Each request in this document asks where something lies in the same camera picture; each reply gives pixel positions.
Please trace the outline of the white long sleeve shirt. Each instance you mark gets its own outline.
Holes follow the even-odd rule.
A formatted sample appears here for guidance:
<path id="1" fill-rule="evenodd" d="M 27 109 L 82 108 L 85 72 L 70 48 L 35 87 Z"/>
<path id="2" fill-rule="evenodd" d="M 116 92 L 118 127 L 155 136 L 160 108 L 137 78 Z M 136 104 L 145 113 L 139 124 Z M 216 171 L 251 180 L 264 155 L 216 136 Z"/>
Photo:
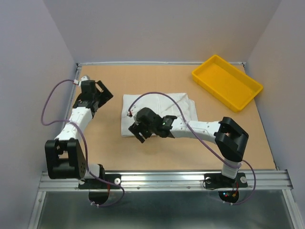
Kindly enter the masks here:
<path id="1" fill-rule="evenodd" d="M 189 99 L 187 93 L 172 93 L 168 96 L 169 98 L 160 94 L 148 94 L 136 100 L 139 98 L 138 94 L 123 95 L 121 137 L 133 136 L 128 128 L 134 123 L 134 119 L 128 116 L 128 109 L 133 115 L 142 108 L 148 107 L 161 117 L 174 115 L 181 118 L 184 115 L 187 121 L 198 120 L 195 102 Z"/>

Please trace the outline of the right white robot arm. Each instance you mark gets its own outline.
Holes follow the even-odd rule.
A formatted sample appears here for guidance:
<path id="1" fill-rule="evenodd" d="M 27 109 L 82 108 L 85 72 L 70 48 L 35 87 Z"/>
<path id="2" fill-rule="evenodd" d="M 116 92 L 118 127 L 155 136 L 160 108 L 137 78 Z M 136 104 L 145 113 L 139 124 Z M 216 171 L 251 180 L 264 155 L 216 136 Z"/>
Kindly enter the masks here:
<path id="1" fill-rule="evenodd" d="M 224 117 L 221 121 L 185 121 L 174 115 L 159 116 L 150 108 L 143 108 L 133 116 L 134 123 L 128 130 L 141 142 L 156 135 L 162 138 L 194 138 L 202 144 L 206 141 L 218 146 L 223 161 L 219 175 L 222 185 L 230 186 L 236 181 L 244 157 L 249 134 L 233 119 Z"/>

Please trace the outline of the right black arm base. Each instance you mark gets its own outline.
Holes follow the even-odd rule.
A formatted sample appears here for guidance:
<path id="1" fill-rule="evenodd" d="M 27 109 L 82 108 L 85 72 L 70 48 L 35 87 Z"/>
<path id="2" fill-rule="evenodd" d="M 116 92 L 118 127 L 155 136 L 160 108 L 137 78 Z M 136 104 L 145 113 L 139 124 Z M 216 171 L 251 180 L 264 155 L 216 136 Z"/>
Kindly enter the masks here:
<path id="1" fill-rule="evenodd" d="M 234 188 L 248 187 L 245 173 L 237 173 L 236 178 L 228 178 L 221 173 L 207 173 L 204 174 L 204 186 L 206 189 L 218 189 L 218 188 Z"/>

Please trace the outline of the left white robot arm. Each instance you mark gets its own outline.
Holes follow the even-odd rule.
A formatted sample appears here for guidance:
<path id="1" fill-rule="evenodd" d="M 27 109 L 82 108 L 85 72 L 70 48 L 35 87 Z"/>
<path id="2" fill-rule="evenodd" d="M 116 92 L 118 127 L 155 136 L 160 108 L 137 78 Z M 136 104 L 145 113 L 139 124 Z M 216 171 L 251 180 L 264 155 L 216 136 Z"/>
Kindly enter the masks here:
<path id="1" fill-rule="evenodd" d="M 88 147 L 84 140 L 84 130 L 94 118 L 98 109 L 113 98 L 112 93 L 102 83 L 89 79 L 69 80 L 81 88 L 71 110 L 69 119 L 64 119 L 64 128 L 53 139 L 45 143 L 47 171 L 51 179 L 84 179 L 101 188 L 106 183 L 106 176 L 101 172 L 89 173 Z"/>

